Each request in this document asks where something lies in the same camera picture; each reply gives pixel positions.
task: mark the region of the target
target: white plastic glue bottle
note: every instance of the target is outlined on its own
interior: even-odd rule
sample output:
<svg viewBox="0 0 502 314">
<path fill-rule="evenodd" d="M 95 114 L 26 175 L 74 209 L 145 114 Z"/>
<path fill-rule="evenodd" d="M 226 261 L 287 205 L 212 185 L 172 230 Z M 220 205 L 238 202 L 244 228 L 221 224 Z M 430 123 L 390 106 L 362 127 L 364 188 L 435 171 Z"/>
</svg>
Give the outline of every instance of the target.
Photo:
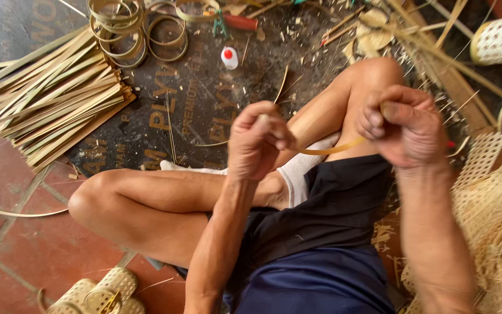
<svg viewBox="0 0 502 314">
<path fill-rule="evenodd" d="M 233 70 L 238 67 L 238 54 L 235 52 L 234 48 L 224 47 L 220 58 L 228 70 Z"/>
</svg>

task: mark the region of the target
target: person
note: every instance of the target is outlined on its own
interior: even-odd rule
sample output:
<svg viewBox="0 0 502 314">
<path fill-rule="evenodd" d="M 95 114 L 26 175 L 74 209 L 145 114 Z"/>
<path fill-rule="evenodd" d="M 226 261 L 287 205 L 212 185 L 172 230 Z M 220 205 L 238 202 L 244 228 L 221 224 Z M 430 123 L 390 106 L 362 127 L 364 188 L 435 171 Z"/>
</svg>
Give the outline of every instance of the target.
<svg viewBox="0 0 502 314">
<path fill-rule="evenodd" d="M 189 268 L 186 314 L 218 313 L 223 297 L 236 314 L 392 313 L 370 240 L 394 166 L 401 242 L 424 311 L 473 313 L 442 119 L 430 95 L 402 84 L 393 59 L 360 61 L 287 124 L 271 102 L 248 105 L 232 125 L 227 175 L 109 170 L 75 192 L 70 213 L 119 245 Z M 339 130 L 336 146 L 368 140 L 320 159 L 295 152 L 332 146 Z"/>
</svg>

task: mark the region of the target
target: leg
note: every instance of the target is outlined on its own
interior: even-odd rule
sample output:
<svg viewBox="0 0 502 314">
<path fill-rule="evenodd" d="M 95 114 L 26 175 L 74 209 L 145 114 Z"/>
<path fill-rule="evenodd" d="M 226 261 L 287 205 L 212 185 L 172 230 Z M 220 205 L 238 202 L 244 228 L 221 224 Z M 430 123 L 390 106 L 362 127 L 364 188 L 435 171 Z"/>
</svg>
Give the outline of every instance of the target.
<svg viewBox="0 0 502 314">
<path fill-rule="evenodd" d="M 289 121 L 298 146 L 306 147 L 339 129 L 343 135 L 337 145 L 356 138 L 354 124 L 347 121 L 354 119 L 366 95 L 399 84 L 401 79 L 400 67 L 391 59 L 371 59 L 346 69 Z M 374 153 L 373 146 L 363 143 L 327 160 Z M 283 152 L 277 164 L 285 164 L 293 155 Z M 279 188 L 275 176 L 261 182 L 255 206 L 276 197 L 278 192 L 272 192 Z M 192 172 L 112 170 L 86 181 L 72 196 L 69 208 L 74 219 L 107 239 L 188 267 L 207 224 L 205 214 L 198 211 L 212 210 L 222 182 L 222 176 Z"/>
<path fill-rule="evenodd" d="M 288 127 L 296 136 L 297 147 L 303 149 L 341 129 L 342 135 L 336 146 L 357 138 L 359 134 L 353 120 L 365 98 L 374 91 L 402 83 L 401 67 L 391 58 L 360 61 L 347 68 L 289 120 Z M 336 156 L 328 156 L 326 161 L 370 154 L 376 154 L 376 150 L 364 142 Z M 275 167 L 281 167 L 295 155 L 294 151 L 282 152 Z"/>
</svg>

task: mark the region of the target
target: tiled floor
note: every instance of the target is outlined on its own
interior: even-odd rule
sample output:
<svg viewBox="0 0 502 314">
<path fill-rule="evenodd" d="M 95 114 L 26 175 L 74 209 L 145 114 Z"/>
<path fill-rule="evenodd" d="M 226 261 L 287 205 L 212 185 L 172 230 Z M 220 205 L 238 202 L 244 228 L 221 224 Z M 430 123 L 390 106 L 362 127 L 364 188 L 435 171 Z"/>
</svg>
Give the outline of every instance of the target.
<svg viewBox="0 0 502 314">
<path fill-rule="evenodd" d="M 65 158 L 33 175 L 21 157 L 10 142 L 0 139 L 0 210 L 62 210 L 86 179 L 70 179 L 74 170 Z M 147 313 L 183 313 L 185 281 L 172 268 L 155 270 L 143 256 L 87 231 L 68 213 L 42 218 L 0 216 L 0 314 L 38 313 L 39 289 L 45 288 L 49 305 L 78 280 L 99 281 L 116 265 L 136 273 L 135 294 Z"/>
</svg>

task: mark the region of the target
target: green clamp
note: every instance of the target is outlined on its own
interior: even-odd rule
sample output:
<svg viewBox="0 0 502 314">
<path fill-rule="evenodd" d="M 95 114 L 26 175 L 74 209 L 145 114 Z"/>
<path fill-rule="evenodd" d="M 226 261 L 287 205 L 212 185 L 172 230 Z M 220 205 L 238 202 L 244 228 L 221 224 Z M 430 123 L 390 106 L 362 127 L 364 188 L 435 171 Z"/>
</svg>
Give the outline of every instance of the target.
<svg viewBox="0 0 502 314">
<path fill-rule="evenodd" d="M 222 15 L 222 9 L 218 9 L 216 14 L 218 14 L 218 18 L 214 20 L 213 37 L 216 37 L 216 29 L 220 26 L 220 31 L 224 34 L 224 38 L 227 38 L 226 22 L 224 21 L 224 16 Z"/>
</svg>

